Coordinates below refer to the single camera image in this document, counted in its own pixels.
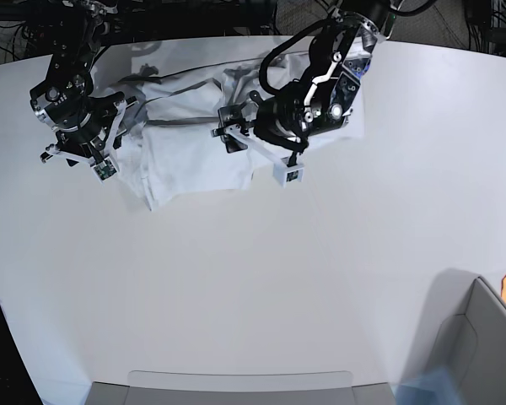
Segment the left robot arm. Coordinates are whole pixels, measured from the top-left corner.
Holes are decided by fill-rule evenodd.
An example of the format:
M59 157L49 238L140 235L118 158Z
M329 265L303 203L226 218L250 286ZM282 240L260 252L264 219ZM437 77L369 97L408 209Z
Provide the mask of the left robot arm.
M369 69L374 48L384 39L382 29L393 22L396 10L390 1L339 1L325 19L301 30L270 51L259 67L263 99L249 94L256 104L256 117L248 121L242 105L220 109L220 123L213 136L220 138L228 153L247 149L246 139L290 153L285 165L293 167L310 145L310 138L347 124L361 81ZM269 82L268 69L275 59L308 35L309 65L299 78L281 88Z

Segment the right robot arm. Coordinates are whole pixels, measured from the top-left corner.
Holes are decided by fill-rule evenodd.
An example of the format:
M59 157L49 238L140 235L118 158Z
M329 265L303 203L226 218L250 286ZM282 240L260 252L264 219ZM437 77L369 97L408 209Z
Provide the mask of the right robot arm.
M102 178L117 172L112 151L121 146L127 132L122 124L126 111L137 103L121 91L93 97L91 70L104 53L101 37L108 33L107 17L118 12L117 1L68 1L80 21L69 38L53 52L45 79L30 90L30 106L37 119L55 134L56 142L40 155L70 166L83 163Z

